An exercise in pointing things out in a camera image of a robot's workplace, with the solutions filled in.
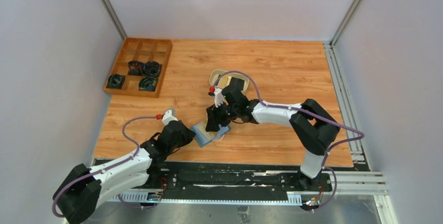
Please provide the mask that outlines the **blue leather card holder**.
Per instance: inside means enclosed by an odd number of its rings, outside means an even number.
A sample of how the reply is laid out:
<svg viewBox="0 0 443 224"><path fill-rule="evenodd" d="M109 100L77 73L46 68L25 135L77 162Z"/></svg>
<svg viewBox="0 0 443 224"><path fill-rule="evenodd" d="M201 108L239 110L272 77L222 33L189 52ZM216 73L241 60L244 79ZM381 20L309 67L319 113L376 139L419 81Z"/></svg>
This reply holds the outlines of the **blue leather card holder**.
<svg viewBox="0 0 443 224"><path fill-rule="evenodd" d="M207 132L205 129L206 125L207 121L205 120L191 127L191 130L196 133L195 139L201 148L219 138L223 138L223 136L231 130L231 127L229 125L225 127L220 125L220 128L217 132Z"/></svg>

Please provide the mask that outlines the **gold credit card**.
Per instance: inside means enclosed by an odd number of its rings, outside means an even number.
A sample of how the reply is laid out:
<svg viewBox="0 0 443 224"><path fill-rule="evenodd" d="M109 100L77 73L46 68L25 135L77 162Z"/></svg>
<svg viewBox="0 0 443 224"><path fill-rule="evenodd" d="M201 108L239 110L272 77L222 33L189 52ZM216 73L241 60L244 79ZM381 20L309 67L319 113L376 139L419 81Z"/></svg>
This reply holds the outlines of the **gold credit card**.
<svg viewBox="0 0 443 224"><path fill-rule="evenodd" d="M203 133L203 136L209 140L214 139L218 134L218 132L208 132L206 130L203 130L202 133Z"/></svg>

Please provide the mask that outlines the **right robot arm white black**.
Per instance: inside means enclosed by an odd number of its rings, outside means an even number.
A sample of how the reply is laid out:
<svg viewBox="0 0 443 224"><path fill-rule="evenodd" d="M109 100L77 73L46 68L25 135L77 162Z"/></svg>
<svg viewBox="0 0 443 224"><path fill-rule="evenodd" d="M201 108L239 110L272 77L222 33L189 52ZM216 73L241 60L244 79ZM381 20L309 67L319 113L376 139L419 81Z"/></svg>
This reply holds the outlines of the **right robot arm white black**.
<svg viewBox="0 0 443 224"><path fill-rule="evenodd" d="M340 127L316 100L307 99L296 104L270 103L260 98L249 100L232 85L223 89L211 86L208 94L214 98L214 104L206 109L206 132L218 132L237 119L242 123L291 127L306 149L298 184L308 192L319 185L318 174L327 148L335 141Z"/></svg>

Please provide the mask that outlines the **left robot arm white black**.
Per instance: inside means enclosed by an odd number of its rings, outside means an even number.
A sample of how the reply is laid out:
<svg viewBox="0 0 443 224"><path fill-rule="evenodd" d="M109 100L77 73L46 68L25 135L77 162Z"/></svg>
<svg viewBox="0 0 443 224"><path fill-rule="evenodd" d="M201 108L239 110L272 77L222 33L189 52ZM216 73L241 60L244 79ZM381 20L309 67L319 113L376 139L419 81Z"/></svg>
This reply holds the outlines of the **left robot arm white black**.
<svg viewBox="0 0 443 224"><path fill-rule="evenodd" d="M195 136L182 121L172 120L122 157L92 167L76 165L53 194L53 214L69 223L82 223L104 202L126 190L142 185L156 188L159 164Z"/></svg>

